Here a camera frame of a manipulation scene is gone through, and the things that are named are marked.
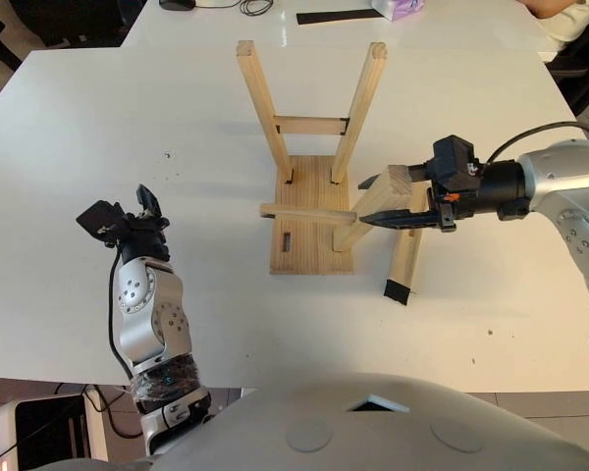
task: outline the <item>purple box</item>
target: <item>purple box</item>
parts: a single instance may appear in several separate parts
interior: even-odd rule
[[[395,21],[423,8],[425,0],[372,0],[371,6],[387,20]]]

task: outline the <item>white desk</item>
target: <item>white desk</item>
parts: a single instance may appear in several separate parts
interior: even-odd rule
[[[207,386],[355,371],[462,391],[589,389],[589,297],[539,215],[426,232],[408,307],[382,296],[396,236],[388,230],[355,247],[354,276],[270,276],[271,222],[258,205],[272,201],[275,169],[235,46],[34,52],[3,90],[0,377],[124,381],[106,340],[114,254],[74,218],[97,199],[135,210],[145,183],[172,221],[166,234]],[[348,111],[365,48],[258,50],[278,113]],[[425,161],[450,133],[484,159],[519,131],[568,119],[534,53],[392,49],[349,168],[351,199],[358,182],[390,163]],[[503,157],[579,136],[546,132]],[[332,153],[336,140],[288,145]]]
[[[276,0],[268,13],[250,18],[238,8],[169,12],[150,0],[124,46],[228,46],[239,39],[253,39],[280,47],[359,47],[385,41],[391,47],[409,49],[533,51],[545,62],[552,61],[558,52],[532,15],[515,0],[426,0],[418,14],[393,23],[384,18],[306,26],[296,23],[296,13],[370,6],[369,0]]]

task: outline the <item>screw hole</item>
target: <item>screw hole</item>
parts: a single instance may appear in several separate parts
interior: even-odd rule
[[[282,245],[283,252],[290,252],[291,251],[291,233],[284,233],[284,240]]]

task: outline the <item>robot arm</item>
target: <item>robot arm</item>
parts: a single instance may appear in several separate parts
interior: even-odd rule
[[[392,229],[438,227],[478,213],[500,220],[541,213],[555,225],[589,289],[589,141],[569,140],[524,154],[515,161],[481,164],[473,146],[454,135],[434,144],[434,157],[410,167],[414,181],[432,181],[430,209],[383,211],[361,218]],[[360,187],[367,188],[375,177]]]
[[[120,350],[128,362],[113,334],[110,346],[131,380],[146,450],[154,454],[208,418],[210,396],[191,353],[183,285],[169,263],[163,230],[170,223],[145,186],[137,189],[137,199],[143,207],[137,216],[125,214],[118,203],[98,201],[77,221],[122,254],[116,301],[122,317]]]

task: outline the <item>person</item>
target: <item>person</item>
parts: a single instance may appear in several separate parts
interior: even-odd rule
[[[517,0],[532,13],[559,50],[589,26],[589,0]]]

